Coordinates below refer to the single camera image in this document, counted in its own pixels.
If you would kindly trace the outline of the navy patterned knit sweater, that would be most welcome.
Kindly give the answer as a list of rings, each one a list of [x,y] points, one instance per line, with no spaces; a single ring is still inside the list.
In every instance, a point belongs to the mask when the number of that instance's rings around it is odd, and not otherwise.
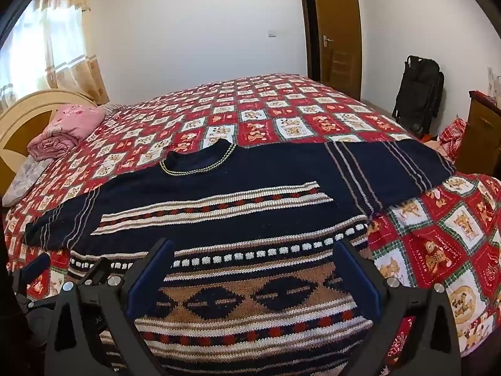
[[[370,329],[343,290],[335,242],[369,255],[369,219],[448,180],[414,139],[226,140],[124,173],[29,223],[25,243],[123,275],[161,238],[174,259],[137,329],[169,375],[336,374]]]

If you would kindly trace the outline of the red patchwork bear bedspread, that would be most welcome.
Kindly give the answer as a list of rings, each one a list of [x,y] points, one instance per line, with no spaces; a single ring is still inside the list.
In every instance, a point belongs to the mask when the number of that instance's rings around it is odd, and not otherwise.
[[[107,182],[120,173],[154,164],[168,150],[182,154],[225,138],[245,147],[277,142],[396,141],[406,133],[390,117],[304,76],[269,75],[216,82],[171,92],[119,108],[78,148],[43,172],[31,192],[7,214],[6,242],[13,267],[37,256],[22,238],[25,225],[43,212]],[[369,227],[376,266],[408,286],[443,281],[458,327],[467,375],[500,372],[500,183],[482,174],[459,173],[443,185],[377,216]],[[340,281],[328,276],[306,288],[310,300],[334,296],[319,316],[301,311],[300,322],[264,328],[250,323],[264,312],[263,289],[230,293],[219,309],[223,325],[175,333],[171,315],[194,313],[183,298],[161,292],[160,310],[139,328],[155,353],[195,374],[215,361],[226,371],[269,370],[269,340],[306,334],[311,324],[329,330],[333,357],[346,354],[369,322],[355,313]]]

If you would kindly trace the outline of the grey pillow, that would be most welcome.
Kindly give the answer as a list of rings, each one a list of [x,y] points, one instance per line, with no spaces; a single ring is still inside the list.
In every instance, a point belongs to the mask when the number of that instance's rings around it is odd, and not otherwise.
[[[35,160],[28,155],[2,197],[3,207],[9,208],[19,203],[53,162],[54,159]]]

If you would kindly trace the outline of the folded pink blanket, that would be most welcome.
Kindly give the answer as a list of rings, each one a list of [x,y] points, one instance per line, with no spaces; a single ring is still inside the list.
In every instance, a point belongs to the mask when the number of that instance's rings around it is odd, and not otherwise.
[[[58,159],[79,146],[104,118],[105,111],[98,107],[62,105],[44,130],[28,143],[28,153],[36,161]]]

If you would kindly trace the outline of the beige wooden headboard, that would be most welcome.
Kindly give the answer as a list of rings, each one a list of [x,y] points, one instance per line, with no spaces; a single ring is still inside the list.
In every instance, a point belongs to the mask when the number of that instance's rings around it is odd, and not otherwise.
[[[49,89],[31,93],[1,113],[1,195],[25,162],[28,143],[45,129],[64,104],[97,107],[92,99],[80,93]]]

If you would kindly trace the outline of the brown wooden dresser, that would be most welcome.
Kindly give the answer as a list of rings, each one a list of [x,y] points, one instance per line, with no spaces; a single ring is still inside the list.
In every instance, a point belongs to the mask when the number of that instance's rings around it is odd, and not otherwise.
[[[479,91],[470,91],[470,112],[455,162],[460,172],[500,179],[500,108]]]

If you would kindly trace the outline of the red plaid bag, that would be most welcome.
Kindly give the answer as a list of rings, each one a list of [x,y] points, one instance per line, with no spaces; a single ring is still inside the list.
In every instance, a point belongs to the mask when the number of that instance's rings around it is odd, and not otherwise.
[[[438,143],[452,162],[455,162],[457,159],[465,130],[466,121],[460,117],[456,117],[438,136]]]

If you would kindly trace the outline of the beige patterned curtain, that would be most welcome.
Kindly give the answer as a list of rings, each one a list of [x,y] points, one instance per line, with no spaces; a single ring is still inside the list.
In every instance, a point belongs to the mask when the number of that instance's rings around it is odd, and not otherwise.
[[[89,0],[31,0],[1,48],[1,110],[47,89],[109,97],[93,49]]]

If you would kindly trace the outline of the black folded stroller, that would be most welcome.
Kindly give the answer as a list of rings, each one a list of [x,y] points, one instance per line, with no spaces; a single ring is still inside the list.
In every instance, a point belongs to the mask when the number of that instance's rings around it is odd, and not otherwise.
[[[442,102],[444,75],[435,60],[409,55],[396,96],[392,117],[421,138],[429,134]]]

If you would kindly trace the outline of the white items on dresser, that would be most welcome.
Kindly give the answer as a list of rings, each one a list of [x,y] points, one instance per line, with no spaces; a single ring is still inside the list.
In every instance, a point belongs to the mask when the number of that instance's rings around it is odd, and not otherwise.
[[[488,96],[499,109],[501,107],[501,75],[495,75],[491,67],[488,67]]]

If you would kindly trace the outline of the brown wooden door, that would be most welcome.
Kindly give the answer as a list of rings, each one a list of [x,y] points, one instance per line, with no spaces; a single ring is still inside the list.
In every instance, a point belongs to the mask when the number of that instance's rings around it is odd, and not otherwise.
[[[358,0],[315,0],[320,79],[358,100],[362,84],[362,28]]]

